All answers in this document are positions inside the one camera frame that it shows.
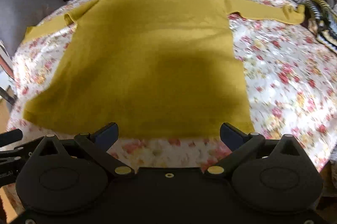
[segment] floral bedspread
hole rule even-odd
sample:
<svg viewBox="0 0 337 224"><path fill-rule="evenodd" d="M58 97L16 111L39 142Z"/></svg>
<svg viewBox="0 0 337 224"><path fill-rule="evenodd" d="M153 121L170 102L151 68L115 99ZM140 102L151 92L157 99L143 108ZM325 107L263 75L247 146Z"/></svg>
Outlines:
<svg viewBox="0 0 337 224"><path fill-rule="evenodd" d="M87 1L73 0L44 21ZM273 6L289 3L295 6L290 0L254 1ZM337 56L300 25L243 19L236 14L229 18L235 57L244 63L255 131L268 139L293 134L320 170L337 142ZM48 87L75 28L66 27L27 42L20 46L14 57L18 100L8 129L23 131L21 143L51 133L24 120L23 108L27 100ZM57 135L62 139L71 138ZM141 166L200 166L205 169L228 155L230 150L219 138L119 139L108 153L134 169ZM8 190L14 191L13 185ZM9 197L20 211L17 196Z"/></svg>

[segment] bed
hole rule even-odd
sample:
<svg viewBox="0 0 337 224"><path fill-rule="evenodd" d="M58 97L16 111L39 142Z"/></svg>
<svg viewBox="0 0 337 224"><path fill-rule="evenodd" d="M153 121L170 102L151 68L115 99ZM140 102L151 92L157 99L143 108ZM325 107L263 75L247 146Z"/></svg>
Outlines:
<svg viewBox="0 0 337 224"><path fill-rule="evenodd" d="M66 0L45 18L62 14L89 0ZM282 6L291 0L254 0ZM291 133L301 143L318 170L329 160L337 143L337 57L300 25L242 19L230 15L235 57L244 63L250 115L255 131L268 139ZM22 118L27 100L48 87L74 27L33 40L19 47L13 59L17 101L8 129L19 128L21 141L51 133ZM58 134L59 138L71 136ZM230 153L218 139L119 139L108 151L137 169L149 167L207 168ZM17 212L23 208L14 185L7 188Z"/></svg>

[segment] wooden floor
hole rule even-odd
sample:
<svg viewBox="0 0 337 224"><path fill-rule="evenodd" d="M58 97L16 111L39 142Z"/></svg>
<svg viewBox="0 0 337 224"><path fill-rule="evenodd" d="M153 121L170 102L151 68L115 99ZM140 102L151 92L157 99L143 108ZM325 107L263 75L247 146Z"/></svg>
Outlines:
<svg viewBox="0 0 337 224"><path fill-rule="evenodd" d="M7 122L9 119L9 111L6 106L6 101L4 99L0 100L0 132L6 131ZM7 223L11 222L14 218L16 218L16 213L11 206L3 188L0 189L0 197L3 202L3 207L6 211L7 215Z"/></svg>

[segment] mustard yellow sweater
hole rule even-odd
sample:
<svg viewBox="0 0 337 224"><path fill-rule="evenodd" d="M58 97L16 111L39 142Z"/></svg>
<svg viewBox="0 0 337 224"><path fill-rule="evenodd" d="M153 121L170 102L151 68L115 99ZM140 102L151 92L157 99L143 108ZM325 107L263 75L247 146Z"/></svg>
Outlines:
<svg viewBox="0 0 337 224"><path fill-rule="evenodd" d="M26 35L77 23L50 86L27 102L24 118L68 134L116 122L132 138L218 136L223 122L252 132L227 15L299 24L303 11L249 0L92 0Z"/></svg>

